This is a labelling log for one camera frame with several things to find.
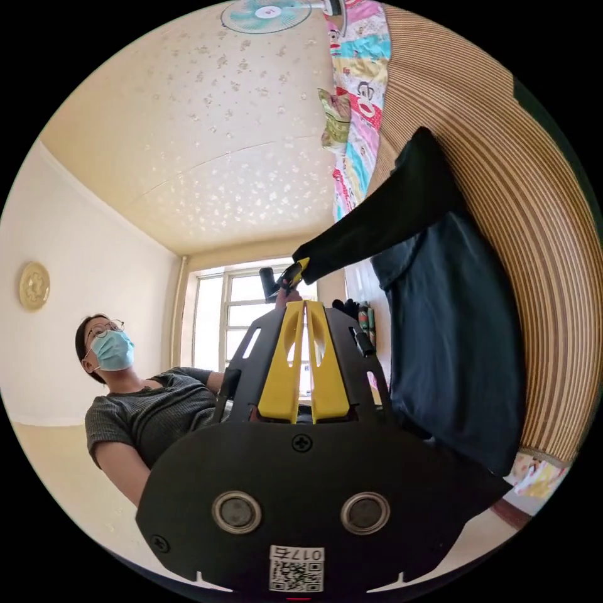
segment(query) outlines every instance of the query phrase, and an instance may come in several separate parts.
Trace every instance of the bed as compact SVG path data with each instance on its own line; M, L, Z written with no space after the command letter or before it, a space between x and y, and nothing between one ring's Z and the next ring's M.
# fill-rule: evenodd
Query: bed
M418 127L436 135L519 308L527 416L507 479L516 494L546 498L599 403L603 222L592 189L544 109L491 57L413 13L373 0L346 7L344 32L327 20L335 91L351 109L334 218L388 177Z

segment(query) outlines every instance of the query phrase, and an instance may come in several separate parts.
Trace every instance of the gold plate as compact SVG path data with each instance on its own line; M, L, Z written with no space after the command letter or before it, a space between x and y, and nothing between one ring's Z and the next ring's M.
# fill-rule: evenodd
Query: gold plate
M50 294L50 276L42 264L30 262L23 268L19 281L21 305L31 312L39 310Z

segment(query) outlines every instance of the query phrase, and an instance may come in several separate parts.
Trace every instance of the person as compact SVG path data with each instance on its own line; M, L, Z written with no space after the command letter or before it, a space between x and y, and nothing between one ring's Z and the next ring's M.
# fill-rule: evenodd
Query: person
M300 301L281 289L276 307ZM148 379L134 369L134 344L119 320L89 316L75 334L82 368L109 391L97 396L85 416L92 460L138 507L153 464L173 443L204 427L214 412L224 375L174 367ZM222 420L228 417L225 410Z

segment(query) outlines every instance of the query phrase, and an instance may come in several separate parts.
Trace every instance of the sticker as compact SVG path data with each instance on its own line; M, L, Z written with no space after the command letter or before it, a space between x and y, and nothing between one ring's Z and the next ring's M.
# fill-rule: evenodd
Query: sticker
M322 592L325 550L297 546L270 547L270 590Z

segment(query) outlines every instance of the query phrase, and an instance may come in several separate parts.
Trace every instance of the dark hair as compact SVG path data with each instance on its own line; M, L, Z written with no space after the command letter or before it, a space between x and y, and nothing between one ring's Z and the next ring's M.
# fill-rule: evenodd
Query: dark hair
M84 320L80 323L80 326L77 327L77 331L75 332L75 352L77 353L77 357L80 363L86 355L86 325L93 318L106 318L107 320L109 320L109 317L105 316L104 314L94 314L93 316L86 316ZM92 377L92 379L94 379L94 381L98 381L99 383L106 385L105 380L100 375L96 374L95 372L90 372L88 374L90 375L90 377Z

